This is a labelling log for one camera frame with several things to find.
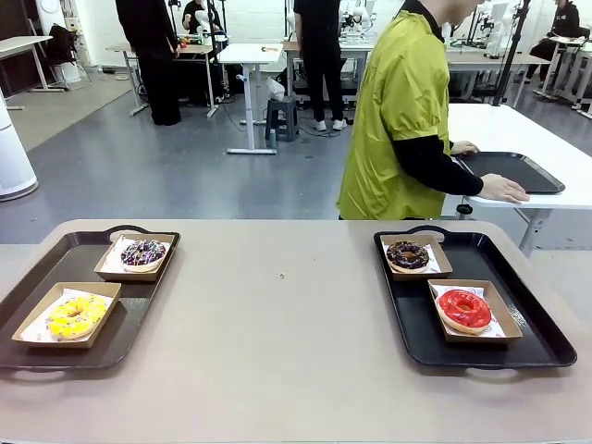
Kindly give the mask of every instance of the donut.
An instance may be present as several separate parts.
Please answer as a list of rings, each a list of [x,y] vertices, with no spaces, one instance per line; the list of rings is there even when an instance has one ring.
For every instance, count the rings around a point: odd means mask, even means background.
[[[147,273],[155,270],[167,249],[158,240],[137,240],[121,254],[123,268],[132,273]]]
[[[423,273],[427,270],[429,254],[415,242],[395,242],[387,249],[390,268],[395,273]]]
[[[438,298],[436,307],[448,326],[469,335],[478,335],[491,322],[487,302],[465,290],[447,291]]]
[[[57,339],[76,339],[91,333],[107,307],[96,296],[80,296],[59,305],[47,319],[47,328]]]

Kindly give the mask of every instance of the red frosted donut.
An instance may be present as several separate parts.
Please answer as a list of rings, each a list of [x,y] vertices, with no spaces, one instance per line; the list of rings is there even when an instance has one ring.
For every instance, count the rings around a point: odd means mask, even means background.
[[[491,322],[491,310],[483,299],[465,290],[450,290],[436,304],[442,320],[455,330],[475,335]]]

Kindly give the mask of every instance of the green shirt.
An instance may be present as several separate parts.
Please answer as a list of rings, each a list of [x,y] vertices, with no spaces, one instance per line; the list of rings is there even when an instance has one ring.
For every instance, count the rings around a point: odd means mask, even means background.
[[[344,219],[440,216],[445,195],[401,170],[392,141],[438,135],[450,154],[446,46],[426,18],[402,11],[364,74],[337,207]]]

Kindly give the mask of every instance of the plastic bag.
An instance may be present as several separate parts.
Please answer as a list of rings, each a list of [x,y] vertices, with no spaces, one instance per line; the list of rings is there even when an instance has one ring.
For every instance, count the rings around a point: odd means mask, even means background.
[[[284,100],[286,88],[271,77],[267,78],[267,89],[269,90],[269,95],[271,95],[272,99],[279,100],[280,102]]]

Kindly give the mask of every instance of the cardboard box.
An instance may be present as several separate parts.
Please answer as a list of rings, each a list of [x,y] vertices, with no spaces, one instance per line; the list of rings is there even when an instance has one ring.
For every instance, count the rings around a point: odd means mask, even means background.
[[[381,236],[380,240],[382,241],[383,245],[390,245],[395,242],[401,241],[408,241],[408,242],[415,242],[418,245],[426,246],[430,245],[432,247],[432,252],[434,252],[434,256],[436,257],[436,262],[438,262],[438,266],[440,268],[439,273],[399,273],[394,271],[392,268],[390,271],[392,272],[393,280],[427,280],[427,279],[437,279],[437,278],[445,278],[450,273],[452,273],[452,265],[446,254],[442,250],[438,240],[429,234],[396,234],[396,235],[385,235]],[[387,264],[389,263],[389,259],[387,258],[387,254],[383,252],[385,255],[385,259],[387,260]]]
[[[444,336],[448,342],[480,342],[480,343],[492,343],[492,344],[508,344],[522,337],[522,331],[514,321],[510,310],[506,303],[501,299],[500,294],[494,287],[494,285],[488,280],[465,280],[465,279],[430,279],[427,281],[430,291],[432,293],[432,300],[434,301],[434,310],[437,310],[437,316],[442,325]],[[480,336],[473,336],[458,332],[457,335],[451,335],[446,330],[446,324],[438,314],[436,308],[436,294],[432,285],[441,285],[446,287],[474,287],[478,289],[484,289],[483,299],[489,305],[491,313],[498,320],[499,326],[503,330],[505,338],[484,338]]]
[[[153,271],[150,271],[148,273],[106,273],[106,272],[101,271],[101,268],[103,267],[103,264],[105,263],[105,259],[111,253],[111,251],[115,247],[115,244],[117,243],[117,241],[119,241],[122,237],[125,237],[127,239],[131,239],[133,241],[165,242],[165,243],[168,243],[170,245],[170,247],[168,247],[168,251],[166,252],[165,259],[160,261],[160,264],[158,265],[158,267],[156,269],[154,269]],[[122,234],[121,236],[119,236],[116,239],[115,242],[113,242],[113,244],[109,247],[109,249],[105,252],[105,254],[103,254],[103,257],[101,258],[99,263],[94,268],[94,272],[97,275],[99,275],[101,278],[103,278],[104,280],[108,280],[108,281],[155,282],[158,279],[158,273],[159,273],[161,267],[163,266],[163,263],[165,262],[167,256],[169,256],[171,254],[171,248],[172,248],[172,244],[173,244],[174,239],[175,239],[175,236],[170,235],[170,234]]]
[[[43,311],[45,311],[52,303],[62,297],[64,289],[87,291],[106,298],[112,298],[113,301],[109,304],[105,316],[95,327],[92,334],[85,340],[79,341],[62,341],[62,342],[31,342],[22,339],[21,333],[35,320]],[[119,301],[119,294],[121,293],[121,284],[111,284],[106,282],[59,282],[55,284],[39,303],[32,309],[25,320],[20,324],[17,331],[12,335],[12,339],[32,347],[52,347],[52,348],[70,348],[70,349],[90,349],[96,338],[99,336],[101,329],[105,325],[107,318],[111,315],[114,307]]]

